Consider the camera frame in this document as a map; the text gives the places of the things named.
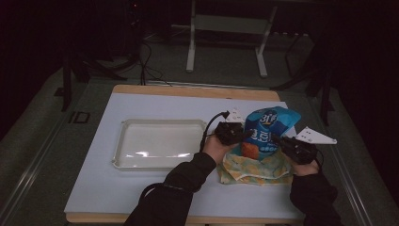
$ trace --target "wooden table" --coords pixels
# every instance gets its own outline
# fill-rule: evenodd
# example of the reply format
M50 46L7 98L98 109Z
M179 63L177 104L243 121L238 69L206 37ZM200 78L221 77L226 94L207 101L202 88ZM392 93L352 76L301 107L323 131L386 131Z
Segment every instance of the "wooden table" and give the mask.
M121 121L143 114L156 119L209 121L232 107L246 116L253 110L274 105L286 106L270 90L115 86L65 207L67 221L123 222L135 208L144 187L162 182L168 174L120 171L112 166ZM303 219L289 201L288 185L225 186L218 179L214 170L194 195L187 223L298 223Z

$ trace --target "dark background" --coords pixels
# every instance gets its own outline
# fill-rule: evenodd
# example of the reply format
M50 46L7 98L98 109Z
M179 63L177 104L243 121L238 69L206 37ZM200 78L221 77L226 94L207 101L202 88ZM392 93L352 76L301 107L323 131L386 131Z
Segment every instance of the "dark background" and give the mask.
M223 2L203 0L198 10L212 14L217 8L220 14ZM260 1L242 2L233 1L223 14L264 15ZM344 3L351 7L283 4L273 31L311 35L316 43L311 51L313 67L332 72L332 86L339 91L381 177L399 203L399 178L395 173L399 171L395 142L399 124L399 3ZM18 120L44 81L62 66L65 43L95 59L110 60L135 50L134 43L121 41L132 36L127 25L132 14L125 10L128 4L123 0L1 2L0 138ZM171 24L189 24L190 1L149 0L144 5L142 11L134 13L143 13L152 29L165 38Z

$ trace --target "table edge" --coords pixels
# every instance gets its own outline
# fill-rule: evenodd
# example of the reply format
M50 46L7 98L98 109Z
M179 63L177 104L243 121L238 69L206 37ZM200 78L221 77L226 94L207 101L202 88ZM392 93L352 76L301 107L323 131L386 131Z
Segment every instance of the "table edge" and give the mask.
M112 93L148 94L279 102L273 90L116 85Z
M96 214L96 213L66 213L69 223L123 223L128 214ZM298 224L302 218L230 218L230 217L196 217L188 216L187 224L211 223L262 223L262 224Z

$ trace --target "white table leg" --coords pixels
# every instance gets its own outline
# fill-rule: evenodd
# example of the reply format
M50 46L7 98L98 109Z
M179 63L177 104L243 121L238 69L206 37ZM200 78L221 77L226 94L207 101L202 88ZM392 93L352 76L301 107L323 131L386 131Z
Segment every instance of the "white table leg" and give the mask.
M187 66L185 70L188 73L194 71L194 59L196 56L196 0L191 1L191 26L190 26L190 46L188 47L188 58L187 58Z
M267 77L266 66L264 65L264 59L263 59L263 50L266 45L267 38L270 35L270 29L272 28L273 21L276 16L276 12L277 12L277 7L273 7L272 12L270 13L270 18L267 23L267 26L264 29L261 46L255 48L255 54L256 54L256 58L258 60L259 73L262 78Z

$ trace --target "logo on bag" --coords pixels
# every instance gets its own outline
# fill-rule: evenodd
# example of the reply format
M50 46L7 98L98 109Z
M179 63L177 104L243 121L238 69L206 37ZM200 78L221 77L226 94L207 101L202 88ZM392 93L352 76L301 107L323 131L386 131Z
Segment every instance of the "logo on bag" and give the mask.
M259 119L259 123L261 125L271 125L277 120L277 111L275 110L268 110L264 112L264 114Z

